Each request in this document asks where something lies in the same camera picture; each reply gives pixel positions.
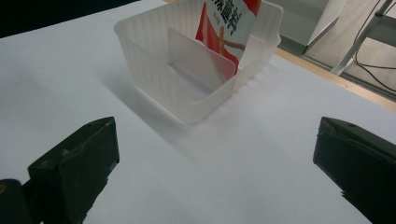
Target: cable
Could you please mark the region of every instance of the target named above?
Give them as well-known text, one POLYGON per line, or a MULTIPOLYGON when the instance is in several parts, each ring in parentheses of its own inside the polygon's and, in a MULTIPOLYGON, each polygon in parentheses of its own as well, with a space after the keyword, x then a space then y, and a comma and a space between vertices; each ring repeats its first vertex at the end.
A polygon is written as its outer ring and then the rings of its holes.
MULTIPOLYGON (((370 15, 367 17, 366 21, 364 22, 363 26, 365 25, 365 23, 368 21, 368 18, 370 18, 371 14, 373 14, 374 9, 376 8, 376 6, 378 5, 379 1, 375 4, 374 8, 372 9, 372 11, 370 12, 370 15)), ((385 14, 387 14, 388 12, 390 12, 390 10, 396 5, 396 2, 393 3, 393 5, 391 7, 388 8, 388 10, 385 12, 385 14)), ((355 41, 358 38, 361 29, 359 30, 358 34, 355 37, 355 41)), ((367 64, 367 63, 361 63, 358 60, 358 54, 359 54, 359 50, 361 48, 359 48, 356 53, 355 53, 355 63, 359 63, 360 65, 366 66, 366 67, 372 67, 372 68, 380 68, 380 69, 396 69, 396 67, 388 67, 388 66, 377 66, 377 65, 372 65, 372 64, 367 64)))
POLYGON ((383 82, 381 82, 375 75, 373 75, 373 73, 371 73, 367 68, 365 68, 363 65, 360 65, 359 63, 356 63, 357 66, 359 66, 360 68, 362 68, 364 71, 366 71, 373 79, 375 79, 375 81, 377 81, 381 86, 383 86, 384 88, 390 90, 390 91, 396 91, 395 89, 385 85, 383 82))
MULTIPOLYGON (((378 6, 379 2, 381 0, 378 0, 375 4, 375 6, 373 7, 373 9, 371 10, 370 14, 368 15, 368 17, 366 18, 366 20, 364 21, 363 25, 361 26, 361 28, 359 29, 358 33, 355 36, 355 40, 353 41, 353 43, 356 42, 356 40, 358 39, 358 36, 361 34, 361 30, 363 29, 364 25, 367 23, 367 21, 370 19, 371 15, 373 14, 373 12, 375 11, 376 6, 378 6)), ((393 4, 386 13, 388 13, 393 7, 395 6, 395 4, 393 4)), ((367 68, 365 68, 364 66, 368 66, 368 67, 376 67, 376 68, 382 68, 381 66, 375 66, 375 65, 370 65, 370 64, 364 64, 364 63, 360 63, 358 61, 358 52, 361 48, 359 48, 356 53, 355 53, 355 57, 353 57, 353 62, 360 68, 362 68, 364 71, 366 71, 375 81, 377 81, 381 86, 383 86, 384 88, 390 90, 390 91, 396 91, 395 89, 385 85, 383 82, 381 82, 376 76, 373 75, 373 73, 371 73, 367 68)), ((396 69, 396 68, 392 68, 392 67, 384 67, 386 69, 396 69)))
POLYGON ((385 12, 385 14, 388 14, 388 12, 390 12, 390 10, 396 5, 396 2, 393 3, 393 5, 391 7, 388 8, 388 10, 385 12))

